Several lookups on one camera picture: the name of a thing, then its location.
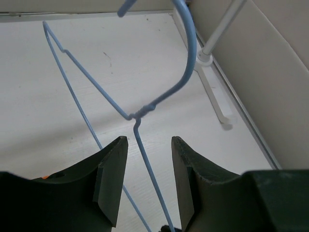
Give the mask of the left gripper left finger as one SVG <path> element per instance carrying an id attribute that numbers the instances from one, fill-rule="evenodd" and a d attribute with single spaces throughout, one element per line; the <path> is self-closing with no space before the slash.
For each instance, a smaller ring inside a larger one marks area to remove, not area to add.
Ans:
<path id="1" fill-rule="evenodd" d="M 117 224 L 128 153 L 119 136 L 99 152 L 56 172 L 35 178 L 46 228 L 112 228 Z"/>

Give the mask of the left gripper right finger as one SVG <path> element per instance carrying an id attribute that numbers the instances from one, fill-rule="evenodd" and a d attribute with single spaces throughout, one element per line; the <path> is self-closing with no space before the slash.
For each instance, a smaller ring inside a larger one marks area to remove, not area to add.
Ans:
<path id="1" fill-rule="evenodd" d="M 223 183 L 238 174 L 197 153 L 179 136 L 172 137 L 171 151 L 181 226 L 182 231 L 187 232 L 203 205 L 197 179 L 207 184 Z"/>

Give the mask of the light blue wire hanger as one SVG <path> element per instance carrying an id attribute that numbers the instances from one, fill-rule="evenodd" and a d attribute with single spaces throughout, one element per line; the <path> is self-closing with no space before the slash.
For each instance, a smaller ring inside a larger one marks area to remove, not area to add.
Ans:
<path id="1" fill-rule="evenodd" d="M 63 48 L 63 46 L 61 45 L 61 43 L 59 42 L 59 40 L 57 39 L 57 37 L 54 35 L 54 33 L 52 32 L 52 30 L 50 29 L 49 25 L 47 24 L 46 21 L 42 22 L 42 26 L 43 26 L 43 30 L 44 30 L 44 34 L 46 37 L 46 40 L 48 42 L 48 45 L 50 47 L 50 50 L 54 56 L 54 59 L 57 63 L 57 66 L 63 76 L 64 81 L 66 82 L 66 85 L 75 101 L 75 104 L 77 105 L 88 129 L 90 130 L 94 140 L 96 141 L 98 147 L 100 149 L 102 149 L 102 145 L 94 131 L 94 129 L 92 128 L 88 118 L 86 117 L 71 85 L 70 82 L 63 70 L 63 67 L 56 55 L 56 52 L 53 48 L 52 45 L 52 40 L 55 42 L 55 44 L 57 45 L 57 47 L 59 48 L 59 50 L 66 54 L 71 60 L 72 62 L 77 66 L 77 68 L 86 76 L 86 78 L 93 84 L 93 86 L 103 95 L 103 97 L 110 103 L 110 105 L 127 121 L 131 121 L 131 120 L 136 120 L 134 126 L 133 126 L 133 132 L 134 132 L 134 136 L 135 139 L 137 141 L 141 156 L 143 158 L 144 164 L 146 166 L 146 169 L 148 171 L 148 174 L 150 176 L 150 179 L 152 181 L 153 187 L 156 191 L 156 194 L 158 196 L 159 202 L 161 204 L 161 207 L 163 209 L 164 215 L 166 217 L 166 220 L 168 222 L 168 226 L 169 226 L 169 230 L 171 232 L 175 231 L 175 228 L 172 224 L 172 220 L 171 217 L 169 215 L 166 203 L 164 201 L 164 198 L 162 196 L 162 193 L 160 191 L 159 185 L 157 183 L 155 174 L 152 170 L 152 167 L 150 165 L 148 156 L 146 154 L 146 151 L 144 149 L 141 137 L 140 137 L 140 133 L 139 133 L 139 127 L 141 125 L 141 119 L 146 116 L 148 113 L 150 113 L 151 111 L 154 111 L 157 107 L 158 104 L 160 104 L 161 102 L 163 102 L 164 100 L 166 100 L 167 98 L 169 98 L 170 96 L 172 96 L 173 94 L 175 94 L 177 91 L 179 91 L 181 88 L 183 88 L 186 83 L 189 81 L 194 67 L 195 67 L 195 63 L 196 63 L 196 57 L 197 57 L 197 39 L 196 39 L 196 29 L 194 26 L 194 22 L 192 19 L 192 16 L 189 12 L 189 9 L 185 3 L 185 1 L 183 0 L 173 0 L 172 1 L 176 11 L 178 12 L 178 14 L 181 17 L 181 20 L 183 22 L 184 25 L 184 29 L 185 29 L 185 35 L 187 38 L 187 63 L 186 63 L 186 67 L 185 67 L 185 71 L 183 73 L 183 76 L 181 77 L 181 79 L 174 85 L 172 86 L 170 89 L 168 89 L 166 92 L 164 92 L 163 94 L 161 94 L 159 97 L 155 98 L 153 101 L 151 101 L 150 103 L 148 103 L 147 105 L 143 106 L 141 109 L 139 109 L 137 112 L 135 113 L 131 113 L 131 114 L 127 114 L 109 95 L 108 93 L 97 83 L 97 81 L 87 72 L 87 70 L 79 63 L 79 61 L 72 55 L 72 53 Z"/>

